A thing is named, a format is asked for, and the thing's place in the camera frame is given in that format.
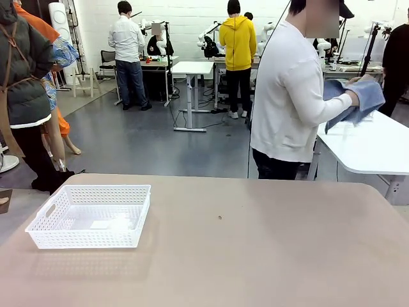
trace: man in white cardigan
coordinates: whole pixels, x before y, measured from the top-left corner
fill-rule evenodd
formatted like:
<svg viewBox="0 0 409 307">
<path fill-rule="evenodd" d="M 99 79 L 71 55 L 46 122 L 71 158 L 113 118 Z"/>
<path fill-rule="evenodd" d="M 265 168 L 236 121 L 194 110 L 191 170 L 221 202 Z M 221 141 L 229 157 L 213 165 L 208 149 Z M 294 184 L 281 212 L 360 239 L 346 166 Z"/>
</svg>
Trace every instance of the man in white cardigan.
<svg viewBox="0 0 409 307">
<path fill-rule="evenodd" d="M 346 8 L 343 2 L 340 0 L 341 15 Z M 327 16 L 335 10 L 334 0 L 292 0 L 286 20 L 277 26 L 265 48 L 251 133 L 260 179 L 294 180 L 299 165 L 312 160 L 318 125 L 359 105 L 352 91 L 323 100 L 320 61 L 305 38 L 324 29 Z"/>
</svg>

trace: yellow hood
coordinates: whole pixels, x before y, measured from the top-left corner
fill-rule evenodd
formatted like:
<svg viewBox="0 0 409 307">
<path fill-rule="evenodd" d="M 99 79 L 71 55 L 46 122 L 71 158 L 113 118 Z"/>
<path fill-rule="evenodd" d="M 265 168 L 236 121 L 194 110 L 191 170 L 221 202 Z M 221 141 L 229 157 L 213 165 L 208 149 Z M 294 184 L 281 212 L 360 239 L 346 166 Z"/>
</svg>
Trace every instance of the yellow hood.
<svg viewBox="0 0 409 307">
<path fill-rule="evenodd" d="M 228 18 L 225 22 L 223 22 L 223 25 L 233 29 L 233 30 L 237 30 L 238 28 L 240 28 L 240 26 L 242 25 L 242 23 L 244 21 L 248 20 L 247 17 L 244 16 L 239 16 L 239 17 L 234 17 L 234 18 Z"/>
</svg>

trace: white plastic basket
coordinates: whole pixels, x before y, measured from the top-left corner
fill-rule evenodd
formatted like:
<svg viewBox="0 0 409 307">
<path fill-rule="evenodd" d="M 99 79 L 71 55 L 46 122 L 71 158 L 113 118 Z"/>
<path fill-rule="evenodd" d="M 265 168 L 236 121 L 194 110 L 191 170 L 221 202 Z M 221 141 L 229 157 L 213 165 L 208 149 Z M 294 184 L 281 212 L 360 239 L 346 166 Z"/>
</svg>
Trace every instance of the white plastic basket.
<svg viewBox="0 0 409 307">
<path fill-rule="evenodd" d="M 136 248 L 150 185 L 65 185 L 26 228 L 40 249 Z"/>
</svg>

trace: white cardigan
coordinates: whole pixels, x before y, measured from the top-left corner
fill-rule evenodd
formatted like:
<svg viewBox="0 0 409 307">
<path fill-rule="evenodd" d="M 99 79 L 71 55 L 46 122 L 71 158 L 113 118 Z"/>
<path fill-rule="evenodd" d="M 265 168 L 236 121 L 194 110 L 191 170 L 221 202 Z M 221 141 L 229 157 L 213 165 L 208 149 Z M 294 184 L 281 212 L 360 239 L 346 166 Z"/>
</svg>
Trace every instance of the white cardigan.
<svg viewBox="0 0 409 307">
<path fill-rule="evenodd" d="M 281 22 L 264 51 L 252 113 L 251 147 L 270 158 L 311 162 L 318 125 L 351 106 L 343 94 L 323 100 L 317 52 L 289 22 Z"/>
</svg>

